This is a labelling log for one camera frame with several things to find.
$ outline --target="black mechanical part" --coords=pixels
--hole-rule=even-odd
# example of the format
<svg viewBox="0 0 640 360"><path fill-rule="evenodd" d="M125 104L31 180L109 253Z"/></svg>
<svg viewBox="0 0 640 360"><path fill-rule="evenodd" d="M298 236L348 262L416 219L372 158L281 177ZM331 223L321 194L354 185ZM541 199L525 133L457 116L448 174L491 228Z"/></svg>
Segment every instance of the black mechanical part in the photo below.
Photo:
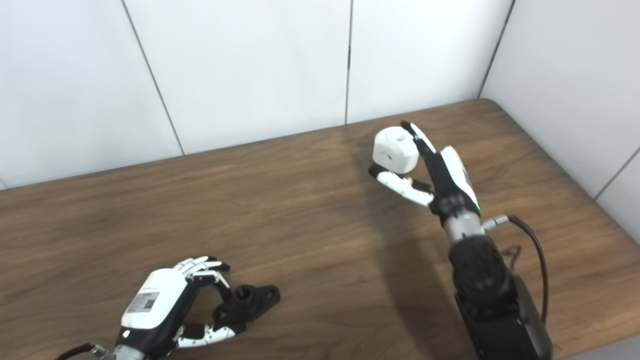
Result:
<svg viewBox="0 0 640 360"><path fill-rule="evenodd" d="M280 301L280 290L276 286L240 285L231 299L213 311L214 330L224 326L252 322Z"/></svg>
<svg viewBox="0 0 640 360"><path fill-rule="evenodd" d="M204 338L205 327L200 323L186 323L182 326L181 338L199 340Z"/></svg>
<svg viewBox="0 0 640 360"><path fill-rule="evenodd" d="M508 289L509 270L500 251L487 235L470 236L449 251L453 283L471 301L492 301Z"/></svg>
<svg viewBox="0 0 640 360"><path fill-rule="evenodd" d="M411 187L420 190L426 193L433 193L433 189L431 189L431 185L427 183L423 183L422 181L418 181L416 179L412 179Z"/></svg>
<svg viewBox="0 0 640 360"><path fill-rule="evenodd" d="M480 216L480 210L467 193L460 190L456 182L451 178L447 164L442 158L442 154L427 153L424 157L431 182L435 189L435 198L429 209L434 215L440 218L440 225L457 212L465 209Z"/></svg>
<svg viewBox="0 0 640 360"><path fill-rule="evenodd" d="M456 303L480 360L552 360L553 344L531 294L512 275L498 302L472 302L456 294Z"/></svg>

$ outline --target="qr code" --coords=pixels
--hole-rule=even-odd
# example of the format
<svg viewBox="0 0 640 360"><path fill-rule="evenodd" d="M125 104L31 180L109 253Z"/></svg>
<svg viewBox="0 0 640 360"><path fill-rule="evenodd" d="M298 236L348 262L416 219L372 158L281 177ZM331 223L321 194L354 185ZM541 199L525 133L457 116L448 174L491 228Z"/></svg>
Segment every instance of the qr code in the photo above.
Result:
<svg viewBox="0 0 640 360"><path fill-rule="evenodd" d="M130 313L150 313L156 299L160 295L157 293L139 293L133 298L131 305L127 308L127 314Z"/></svg>

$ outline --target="wood grain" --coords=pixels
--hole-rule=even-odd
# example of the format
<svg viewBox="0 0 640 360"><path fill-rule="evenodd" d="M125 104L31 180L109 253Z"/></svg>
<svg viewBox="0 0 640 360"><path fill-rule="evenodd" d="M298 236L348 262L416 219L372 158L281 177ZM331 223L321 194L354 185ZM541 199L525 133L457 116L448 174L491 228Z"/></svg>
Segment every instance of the wood grain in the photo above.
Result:
<svg viewBox="0 0 640 360"><path fill-rule="evenodd" d="M640 333L636 243L480 100L0 192L0 358L111 346L149 272L207 254L232 284L275 284L282 301L241 336L172 359L473 359L438 220L367 174L373 136L400 120L456 147L485 217L536 230L556 358ZM492 236L524 245L517 270L539 300L528 238ZM190 319L219 303L205 291Z"/></svg>

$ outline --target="white robotic hand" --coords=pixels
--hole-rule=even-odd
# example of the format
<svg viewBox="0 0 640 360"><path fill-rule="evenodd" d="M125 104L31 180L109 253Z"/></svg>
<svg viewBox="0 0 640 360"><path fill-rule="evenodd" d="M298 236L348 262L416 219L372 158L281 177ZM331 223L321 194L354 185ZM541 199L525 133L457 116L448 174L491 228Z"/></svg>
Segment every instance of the white robotic hand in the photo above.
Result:
<svg viewBox="0 0 640 360"><path fill-rule="evenodd" d="M479 209L476 193L456 150L447 146L441 151L436 151L429 138L415 124L403 121L400 126L413 137L418 153L427 166L434 189L426 183L391 172L379 164L373 164L369 168L370 175L391 190L423 206L431 207L438 195L460 192L464 194L463 202ZM438 213L437 208L442 206L448 205L437 204L434 207L435 213Z"/></svg>
<svg viewBox="0 0 640 360"><path fill-rule="evenodd" d="M153 271L122 315L116 349L110 355L118 360L155 360L176 347L209 345L244 331L244 324L214 331L211 325L183 323L202 286L215 286L224 301L231 297L222 271L229 271L229 266L209 256Z"/></svg>

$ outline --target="white cube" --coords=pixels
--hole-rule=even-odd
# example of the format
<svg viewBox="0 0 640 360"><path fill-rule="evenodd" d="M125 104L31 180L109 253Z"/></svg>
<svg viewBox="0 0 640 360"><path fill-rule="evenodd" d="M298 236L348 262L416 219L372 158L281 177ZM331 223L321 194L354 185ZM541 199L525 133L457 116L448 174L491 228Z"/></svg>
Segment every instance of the white cube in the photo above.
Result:
<svg viewBox="0 0 640 360"><path fill-rule="evenodd" d="M418 163L418 148L410 133L399 126L383 129L373 144L373 161L390 171L405 174Z"/></svg>

